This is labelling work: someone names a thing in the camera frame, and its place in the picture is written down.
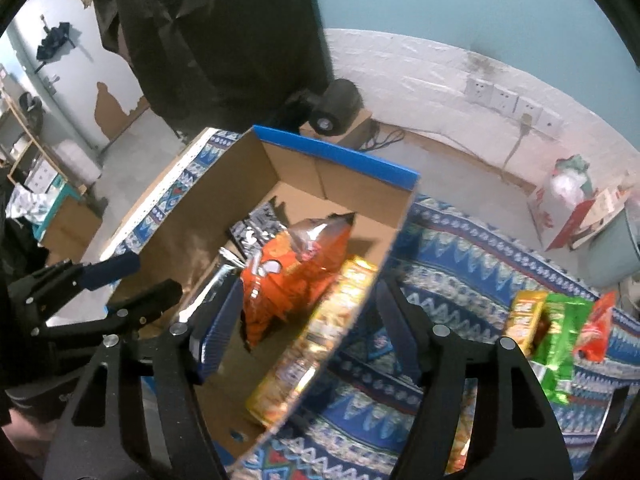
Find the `person's left hand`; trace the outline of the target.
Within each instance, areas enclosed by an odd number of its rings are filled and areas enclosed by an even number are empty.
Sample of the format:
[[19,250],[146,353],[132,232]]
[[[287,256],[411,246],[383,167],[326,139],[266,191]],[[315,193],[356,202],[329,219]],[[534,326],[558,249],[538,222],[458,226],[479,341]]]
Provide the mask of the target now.
[[15,408],[1,410],[1,478],[41,479],[58,422],[38,422]]

